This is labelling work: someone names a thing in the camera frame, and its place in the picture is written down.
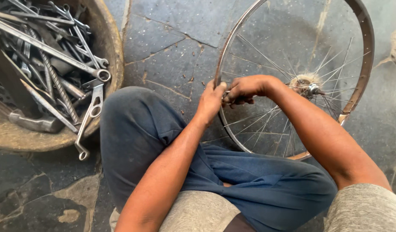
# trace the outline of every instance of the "right hand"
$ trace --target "right hand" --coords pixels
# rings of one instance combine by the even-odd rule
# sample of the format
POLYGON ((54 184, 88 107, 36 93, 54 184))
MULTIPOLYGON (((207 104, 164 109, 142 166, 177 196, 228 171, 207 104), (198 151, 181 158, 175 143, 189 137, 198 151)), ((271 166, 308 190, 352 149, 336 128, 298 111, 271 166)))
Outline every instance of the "right hand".
POLYGON ((228 88, 230 92, 223 99, 223 103, 230 103, 231 108, 245 103, 254 104, 252 97, 254 95, 268 97, 269 87, 275 82, 283 84, 278 78, 267 75, 236 78, 228 88))

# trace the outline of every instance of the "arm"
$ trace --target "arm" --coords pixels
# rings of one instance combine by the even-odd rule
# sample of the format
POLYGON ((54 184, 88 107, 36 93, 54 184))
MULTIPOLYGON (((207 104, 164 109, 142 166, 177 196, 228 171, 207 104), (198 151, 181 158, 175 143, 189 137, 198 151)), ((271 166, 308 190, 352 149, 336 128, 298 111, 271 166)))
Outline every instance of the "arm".
POLYGON ((252 96, 266 96, 286 114, 311 155, 329 172, 338 189, 370 183, 391 191, 380 168, 355 140, 323 110, 272 76, 237 78, 225 99, 252 103, 252 96))
POLYGON ((190 124, 153 161, 128 198, 116 232, 159 230, 185 181, 201 136, 221 107, 225 89, 226 83, 215 90, 214 81, 207 84, 190 124))

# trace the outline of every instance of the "leg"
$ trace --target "leg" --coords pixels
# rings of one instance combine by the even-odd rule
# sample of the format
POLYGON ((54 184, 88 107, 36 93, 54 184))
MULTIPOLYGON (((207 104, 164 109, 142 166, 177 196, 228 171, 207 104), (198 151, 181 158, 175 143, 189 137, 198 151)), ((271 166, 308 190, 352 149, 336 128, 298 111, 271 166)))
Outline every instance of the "leg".
MULTIPOLYGON (((101 116, 102 165, 118 212, 149 165, 185 126, 169 103, 149 89, 127 87, 106 99, 101 116)), ((198 147, 191 168, 203 180, 222 184, 207 163, 198 147)))
POLYGON ((214 146, 204 150, 221 181, 234 184, 212 192, 233 203, 258 231, 294 230, 328 208, 337 192, 325 173, 309 164, 214 146))

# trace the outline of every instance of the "round container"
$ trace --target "round container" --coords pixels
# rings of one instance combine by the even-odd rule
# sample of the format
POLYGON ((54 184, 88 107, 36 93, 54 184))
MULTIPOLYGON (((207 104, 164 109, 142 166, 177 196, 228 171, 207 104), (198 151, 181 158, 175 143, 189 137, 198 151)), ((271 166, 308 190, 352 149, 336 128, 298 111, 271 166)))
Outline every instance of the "round container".
MULTIPOLYGON (((47 1, 34 1, 46 4, 47 1)), ((112 79, 104 87, 104 98, 115 92, 123 82, 123 47, 115 21, 103 0, 54 0, 56 5, 67 3, 75 13, 79 3, 87 7, 80 20, 90 26, 94 34, 92 52, 94 55, 109 61, 108 70, 112 79)), ((91 135, 99 128, 99 117, 87 126, 84 137, 91 135)), ((39 133, 24 129, 9 122, 0 115, 0 149, 11 151, 51 151, 72 145, 76 134, 64 128, 58 134, 39 133)))

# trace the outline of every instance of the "left hand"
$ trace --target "left hand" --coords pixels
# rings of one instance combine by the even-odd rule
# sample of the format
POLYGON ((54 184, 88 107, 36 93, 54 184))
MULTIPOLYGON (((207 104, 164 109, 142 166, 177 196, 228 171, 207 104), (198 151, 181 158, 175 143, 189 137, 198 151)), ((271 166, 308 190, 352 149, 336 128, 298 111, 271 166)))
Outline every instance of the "left hand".
POLYGON ((199 122, 209 126, 212 123, 212 119, 218 113, 221 108, 222 95, 226 90, 227 84, 222 82, 215 89, 214 80, 211 80, 206 85, 204 92, 199 100, 198 109, 194 116, 199 122))

